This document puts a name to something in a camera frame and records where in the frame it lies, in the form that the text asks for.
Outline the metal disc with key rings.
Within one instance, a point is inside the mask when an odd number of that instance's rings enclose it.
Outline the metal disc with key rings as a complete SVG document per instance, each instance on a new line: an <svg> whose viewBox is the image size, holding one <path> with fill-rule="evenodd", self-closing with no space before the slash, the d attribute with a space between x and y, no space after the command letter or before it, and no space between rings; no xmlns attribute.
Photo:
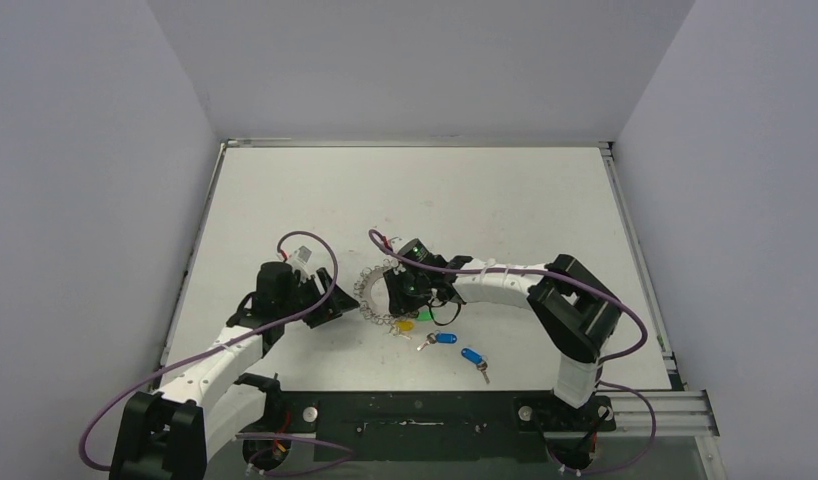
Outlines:
<svg viewBox="0 0 818 480"><path fill-rule="evenodd" d="M383 274L386 270L382 263L364 267L353 285L353 295L360 303L359 311L362 317L375 325L389 326L396 318L389 314L388 298L383 302L378 302L374 295L374 287L378 283L384 283Z"/></svg>

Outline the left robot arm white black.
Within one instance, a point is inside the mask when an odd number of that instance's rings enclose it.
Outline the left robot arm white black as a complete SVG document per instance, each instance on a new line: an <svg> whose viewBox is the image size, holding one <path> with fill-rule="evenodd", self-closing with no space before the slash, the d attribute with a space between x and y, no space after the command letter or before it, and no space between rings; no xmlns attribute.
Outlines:
<svg viewBox="0 0 818 480"><path fill-rule="evenodd" d="M174 378L126 402L109 478L203 478L209 460L242 429L271 430L284 417L278 380L248 370L286 324L315 328L359 307L325 268L309 274L298 261L262 264L254 290L207 351L172 365Z"/></svg>

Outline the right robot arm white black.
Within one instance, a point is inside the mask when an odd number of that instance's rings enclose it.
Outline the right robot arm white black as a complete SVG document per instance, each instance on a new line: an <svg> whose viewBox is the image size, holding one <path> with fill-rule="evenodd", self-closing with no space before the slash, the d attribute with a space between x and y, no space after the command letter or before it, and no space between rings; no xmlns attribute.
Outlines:
<svg viewBox="0 0 818 480"><path fill-rule="evenodd" d="M561 355L550 402L553 421L573 429L589 417L602 350L621 310L616 296L579 260L567 254L529 266L465 255L447 260L418 239L398 254L400 262L383 275L391 315L473 303L532 311Z"/></svg>

